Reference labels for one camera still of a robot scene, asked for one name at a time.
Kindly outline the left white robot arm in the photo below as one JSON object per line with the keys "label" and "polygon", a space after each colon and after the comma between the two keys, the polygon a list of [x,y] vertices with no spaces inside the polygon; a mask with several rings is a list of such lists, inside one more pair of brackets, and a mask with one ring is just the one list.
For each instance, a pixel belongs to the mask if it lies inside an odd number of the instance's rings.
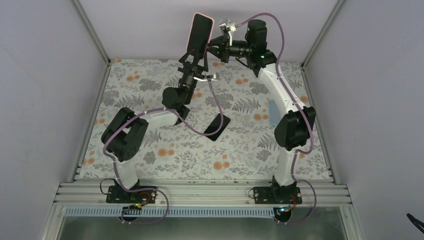
{"label": "left white robot arm", "polygon": [[102,152],[112,160],[115,184],[119,196],[131,203],[139,197],[139,178],[131,159],[139,151],[146,132],[164,126],[184,123],[189,115],[187,107],[199,80],[210,81],[204,72],[209,70],[207,54],[192,49],[180,59],[178,71],[182,77],[177,87],[167,87],[162,92],[162,107],[136,114],[128,107],[121,108],[101,136]]}

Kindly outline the light blue phone case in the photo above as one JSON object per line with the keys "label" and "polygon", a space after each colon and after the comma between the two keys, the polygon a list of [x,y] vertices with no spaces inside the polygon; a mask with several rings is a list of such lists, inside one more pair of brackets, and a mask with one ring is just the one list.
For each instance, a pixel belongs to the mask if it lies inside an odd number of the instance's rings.
{"label": "light blue phone case", "polygon": [[273,127],[276,127],[282,118],[278,105],[273,99],[268,101],[268,116],[269,123]]}

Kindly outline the phone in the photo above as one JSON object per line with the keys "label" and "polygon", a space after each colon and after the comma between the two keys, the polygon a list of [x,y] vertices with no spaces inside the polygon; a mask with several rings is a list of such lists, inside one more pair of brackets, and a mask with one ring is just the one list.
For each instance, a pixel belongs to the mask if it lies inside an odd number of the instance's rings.
{"label": "phone", "polygon": [[202,13],[196,12],[192,18],[192,24],[187,41],[186,51],[192,56],[198,54],[203,58],[212,36],[215,20]]}
{"label": "phone", "polygon": [[226,127],[230,124],[231,119],[226,115],[223,116],[223,123],[221,124],[221,114],[218,113],[213,121],[209,124],[206,130],[203,132],[204,134],[211,134],[216,132],[213,135],[206,136],[209,140],[215,142],[220,135],[224,132]]}

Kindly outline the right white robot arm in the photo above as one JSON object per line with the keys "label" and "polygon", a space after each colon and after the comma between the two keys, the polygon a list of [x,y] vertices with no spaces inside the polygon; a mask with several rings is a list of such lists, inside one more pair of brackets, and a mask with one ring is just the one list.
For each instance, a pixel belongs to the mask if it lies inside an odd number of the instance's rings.
{"label": "right white robot arm", "polygon": [[244,40],[234,40],[233,23],[219,25],[222,36],[212,39],[208,52],[228,62],[230,57],[245,58],[247,67],[262,81],[270,92],[280,113],[274,129],[274,138],[280,147],[278,165],[270,186],[252,188],[256,204],[301,204],[302,194],[294,176],[297,154],[308,141],[313,140],[312,129],[316,111],[305,106],[289,86],[278,64],[278,58],[267,47],[266,22],[249,20]]}

